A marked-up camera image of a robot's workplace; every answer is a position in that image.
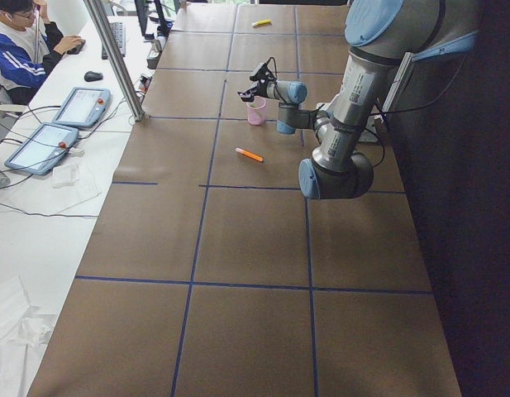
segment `metal pole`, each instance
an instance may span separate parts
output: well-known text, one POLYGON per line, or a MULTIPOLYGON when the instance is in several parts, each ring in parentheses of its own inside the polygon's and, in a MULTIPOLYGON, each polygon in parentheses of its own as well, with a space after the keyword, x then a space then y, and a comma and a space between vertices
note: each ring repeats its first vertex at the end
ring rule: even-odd
POLYGON ((113 71, 117 77, 119 85, 121 86, 124 98, 130 105, 131 113, 136 119, 136 122, 142 120, 145 112, 142 110, 141 102, 137 97, 133 83, 131 82, 128 70, 124 65, 121 52, 117 47, 115 38, 113 37, 112 30, 109 27, 109 21, 107 20, 106 11, 104 6, 99 0, 83 0, 88 9, 91 19, 97 28, 97 32, 100 35, 100 40, 106 49, 107 58, 110 64, 112 64, 113 71))

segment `hand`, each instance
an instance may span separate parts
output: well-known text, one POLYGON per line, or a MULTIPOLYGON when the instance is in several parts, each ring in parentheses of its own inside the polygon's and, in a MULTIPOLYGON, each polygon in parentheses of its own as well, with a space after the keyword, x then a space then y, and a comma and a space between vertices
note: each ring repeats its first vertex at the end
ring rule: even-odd
POLYGON ((50 23, 49 14, 47 13, 47 2, 45 0, 34 0, 33 3, 40 10, 40 18, 43 22, 50 23))
POLYGON ((63 37, 62 40, 60 40, 60 43, 55 45, 55 51, 63 55, 67 51, 72 50, 78 44, 81 44, 82 42, 83 39, 80 36, 66 36, 63 37))

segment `keyboard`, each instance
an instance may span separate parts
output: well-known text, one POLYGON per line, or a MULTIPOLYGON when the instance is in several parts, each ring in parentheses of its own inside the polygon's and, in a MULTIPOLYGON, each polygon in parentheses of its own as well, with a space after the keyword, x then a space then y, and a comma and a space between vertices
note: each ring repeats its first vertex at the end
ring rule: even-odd
MULTIPOLYGON (((109 22, 109 27, 112 29, 113 37, 119 47, 121 55, 126 55, 126 27, 124 22, 109 22)), ((104 46, 102 46, 102 59, 107 59, 107 52, 104 46)))

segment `black hair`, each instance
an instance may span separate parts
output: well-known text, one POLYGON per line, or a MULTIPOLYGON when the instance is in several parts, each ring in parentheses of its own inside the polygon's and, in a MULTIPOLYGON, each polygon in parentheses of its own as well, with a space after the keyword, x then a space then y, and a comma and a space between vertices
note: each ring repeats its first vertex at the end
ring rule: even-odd
POLYGON ((34 2, 32 0, 0 0, 0 11, 23 12, 32 11, 34 2))

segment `dark wall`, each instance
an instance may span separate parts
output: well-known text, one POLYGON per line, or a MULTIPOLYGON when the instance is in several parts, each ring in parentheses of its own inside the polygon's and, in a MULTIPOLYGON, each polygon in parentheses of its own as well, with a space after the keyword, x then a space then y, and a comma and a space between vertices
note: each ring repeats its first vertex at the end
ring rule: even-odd
MULTIPOLYGON (((486 4, 450 89, 390 124, 463 396, 510 397, 510 1, 486 4)), ((416 67, 398 109, 434 98, 459 64, 416 67)))

